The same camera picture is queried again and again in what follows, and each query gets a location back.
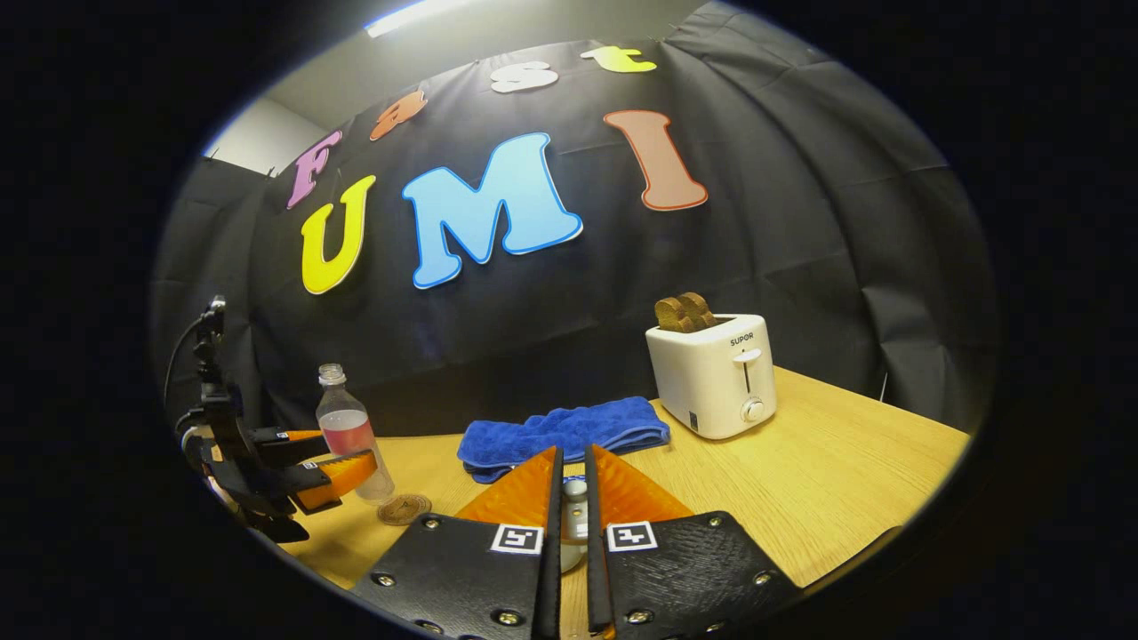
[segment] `blue letter m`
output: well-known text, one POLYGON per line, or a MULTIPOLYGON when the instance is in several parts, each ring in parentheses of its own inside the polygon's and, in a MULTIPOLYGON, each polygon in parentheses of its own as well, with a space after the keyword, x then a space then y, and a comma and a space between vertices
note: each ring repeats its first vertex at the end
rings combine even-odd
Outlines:
POLYGON ((419 269, 412 281, 427 289, 457 277, 462 260, 447 249, 444 228, 478 264, 490 260, 498 211, 505 205, 510 227, 502 248, 520 255, 571 240, 582 222, 566 211, 545 165, 546 133, 511 138, 490 153, 477 190, 439 167, 403 188, 415 207, 419 269))

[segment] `small bottle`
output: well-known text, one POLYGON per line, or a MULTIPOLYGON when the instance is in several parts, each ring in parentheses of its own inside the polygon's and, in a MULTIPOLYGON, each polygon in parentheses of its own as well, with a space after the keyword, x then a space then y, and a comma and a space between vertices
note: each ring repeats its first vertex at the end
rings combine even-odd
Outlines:
POLYGON ((371 420, 363 403, 352 396, 344 384, 348 381, 339 364, 322 364, 320 367, 320 384, 324 387, 324 397, 316 405, 316 421, 324 434, 324 442, 335 456, 348 456, 371 449, 376 454, 376 473, 356 487, 356 495, 369 504, 382 504, 395 492, 391 474, 379 454, 376 435, 371 430, 371 420))

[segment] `toaster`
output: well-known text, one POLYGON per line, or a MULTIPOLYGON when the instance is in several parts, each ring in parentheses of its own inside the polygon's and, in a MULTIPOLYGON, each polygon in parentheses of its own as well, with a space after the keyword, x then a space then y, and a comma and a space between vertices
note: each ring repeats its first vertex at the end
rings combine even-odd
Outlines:
POLYGON ((761 315, 716 314, 715 327, 644 336, 660 401, 702 437, 720 440, 774 415, 774 361, 761 315))

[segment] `screw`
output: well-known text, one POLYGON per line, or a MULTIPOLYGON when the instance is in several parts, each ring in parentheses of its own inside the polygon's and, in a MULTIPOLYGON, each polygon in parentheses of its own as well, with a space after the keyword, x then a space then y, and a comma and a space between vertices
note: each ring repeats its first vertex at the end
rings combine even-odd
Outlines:
POLYGON ((644 624, 645 622, 652 622, 652 612, 645 612, 641 609, 628 612, 628 615, 625 616, 625 620, 628 621, 628 624, 644 624))
POLYGON ((506 626, 517 626, 521 624, 521 616, 513 612, 498 612, 497 615, 498 624, 504 624, 506 626))

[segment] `folded towel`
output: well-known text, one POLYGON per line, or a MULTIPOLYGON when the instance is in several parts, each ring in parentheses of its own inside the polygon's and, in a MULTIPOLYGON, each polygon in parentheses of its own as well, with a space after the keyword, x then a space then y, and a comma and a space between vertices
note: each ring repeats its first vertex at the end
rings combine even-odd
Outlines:
POLYGON ((554 409, 523 425, 475 420, 459 444, 459 459, 476 482, 490 484, 554 445, 561 448, 568 465, 583 461, 589 444, 620 454, 667 444, 670 435, 649 401, 634 396, 596 407, 554 409))

